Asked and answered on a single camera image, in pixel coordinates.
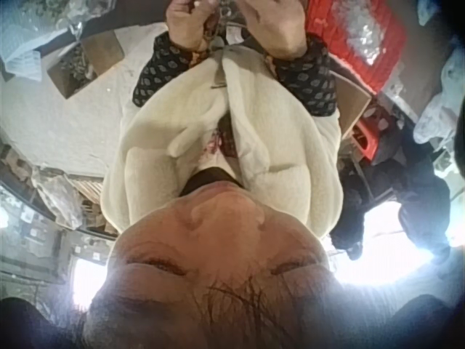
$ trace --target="hand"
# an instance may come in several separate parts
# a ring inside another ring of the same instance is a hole
[[[293,60],[307,51],[300,0],[236,0],[247,29],[273,57]]]
[[[173,44],[191,52],[208,49],[203,37],[204,25],[218,7],[218,0],[201,0],[197,7],[192,0],[172,0],[166,10],[169,38]]]

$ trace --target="closed eye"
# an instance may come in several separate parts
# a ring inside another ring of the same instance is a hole
[[[168,260],[160,260],[160,259],[155,258],[151,260],[144,260],[142,263],[147,264],[147,265],[152,265],[159,270],[165,271],[170,274],[178,275],[178,276],[186,276],[187,274],[186,270],[182,269],[181,267],[179,267],[178,265],[172,262],[169,262]]]
[[[271,272],[271,275],[276,276],[276,275],[287,273],[291,270],[303,268],[303,267],[306,267],[312,264],[316,264],[315,259],[313,258],[306,258],[303,260],[293,260],[290,262],[280,264],[278,267],[271,269],[270,272]]]

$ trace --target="dark patterned sleeve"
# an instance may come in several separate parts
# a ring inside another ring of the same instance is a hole
[[[188,52],[174,46],[168,32],[157,36],[153,44],[153,56],[139,76],[132,102],[142,107],[159,89],[206,57],[206,52]]]
[[[337,108],[336,82],[329,70],[330,57],[324,41],[307,36],[307,53],[287,61],[267,57],[276,79],[292,93],[312,116],[330,116]]]

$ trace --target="white fleece jacket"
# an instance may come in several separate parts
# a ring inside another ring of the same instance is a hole
[[[202,136],[228,111],[245,188],[317,237],[331,231],[342,206],[339,112],[312,117],[261,55],[227,47],[170,81],[123,131],[102,192],[103,213],[119,232],[178,197]]]

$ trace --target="finger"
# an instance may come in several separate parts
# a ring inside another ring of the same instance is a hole
[[[259,15],[256,10],[246,3],[246,0],[236,0],[240,13],[246,19],[247,25],[253,25],[258,22]]]
[[[168,11],[190,13],[192,0],[172,0],[168,6]]]
[[[218,0],[202,0],[201,3],[192,11],[192,17],[204,24],[211,14],[217,9]]]
[[[276,6],[274,0],[242,0],[247,5],[255,9],[259,15],[269,12],[272,8]]]

